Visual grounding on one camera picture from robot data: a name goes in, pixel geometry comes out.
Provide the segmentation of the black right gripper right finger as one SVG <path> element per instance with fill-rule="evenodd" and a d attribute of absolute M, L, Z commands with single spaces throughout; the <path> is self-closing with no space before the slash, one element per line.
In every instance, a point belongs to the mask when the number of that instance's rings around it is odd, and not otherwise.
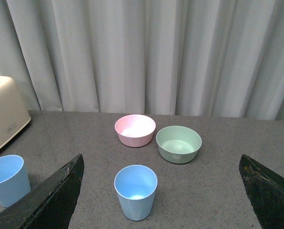
<path fill-rule="evenodd" d="M 284 229 L 284 178 L 247 155 L 239 171 L 261 227 Z"/>

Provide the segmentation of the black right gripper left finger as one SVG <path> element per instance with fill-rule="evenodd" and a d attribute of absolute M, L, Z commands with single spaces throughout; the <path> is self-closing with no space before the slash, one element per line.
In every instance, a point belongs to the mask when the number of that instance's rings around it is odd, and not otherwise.
<path fill-rule="evenodd" d="M 84 173 L 78 154 L 25 197 L 0 213 L 0 229 L 66 229 Z"/>

